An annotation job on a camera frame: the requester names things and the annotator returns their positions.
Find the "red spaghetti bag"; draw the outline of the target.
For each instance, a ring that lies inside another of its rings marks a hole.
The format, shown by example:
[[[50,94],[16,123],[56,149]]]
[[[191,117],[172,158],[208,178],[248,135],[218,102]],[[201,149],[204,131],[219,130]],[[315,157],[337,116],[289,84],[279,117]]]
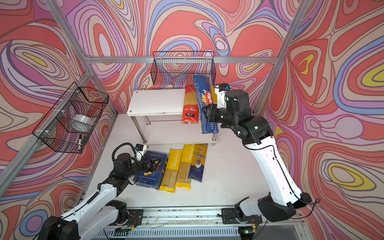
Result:
[[[198,124],[199,106],[196,89],[193,85],[186,85],[182,124]]]

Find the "blue Barilla spaghetti box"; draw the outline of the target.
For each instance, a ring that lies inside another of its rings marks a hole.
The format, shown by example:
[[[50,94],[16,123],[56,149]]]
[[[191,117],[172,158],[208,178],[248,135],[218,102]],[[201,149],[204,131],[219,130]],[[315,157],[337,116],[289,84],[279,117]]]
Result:
[[[202,134],[217,134],[219,132],[217,124],[208,122],[203,112],[204,107],[214,103],[209,78],[205,75],[195,74],[193,83],[198,101]]]

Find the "dark blue spaghetti bag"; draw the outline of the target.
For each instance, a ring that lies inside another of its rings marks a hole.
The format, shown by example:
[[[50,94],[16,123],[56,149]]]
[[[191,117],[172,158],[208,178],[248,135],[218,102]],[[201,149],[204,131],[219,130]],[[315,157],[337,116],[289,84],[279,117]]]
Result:
[[[200,183],[203,181],[207,151],[208,151],[208,144],[195,145],[193,158],[191,161],[190,172],[189,172],[189,179],[200,182]]]

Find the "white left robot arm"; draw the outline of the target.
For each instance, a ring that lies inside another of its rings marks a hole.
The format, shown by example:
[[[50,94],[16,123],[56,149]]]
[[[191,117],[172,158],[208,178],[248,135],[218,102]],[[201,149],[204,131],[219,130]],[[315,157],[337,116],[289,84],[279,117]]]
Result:
[[[140,172],[155,172],[160,158],[142,154],[143,145],[123,143],[112,152],[113,169],[97,190],[59,217],[51,216],[35,236],[37,240],[91,240],[110,224],[123,226],[130,218],[127,204],[117,197]]]

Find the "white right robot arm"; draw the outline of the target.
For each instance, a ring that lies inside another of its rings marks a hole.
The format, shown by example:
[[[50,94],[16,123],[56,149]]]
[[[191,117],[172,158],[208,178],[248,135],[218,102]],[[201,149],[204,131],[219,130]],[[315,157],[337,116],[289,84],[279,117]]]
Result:
[[[309,205],[312,198],[300,190],[289,174],[268,121],[252,115],[249,95],[245,91],[219,86],[215,92],[217,103],[203,107],[206,120],[231,129],[242,140],[259,164],[270,190],[262,198],[246,197],[236,203],[239,217],[263,215],[270,222],[290,219],[297,209]]]

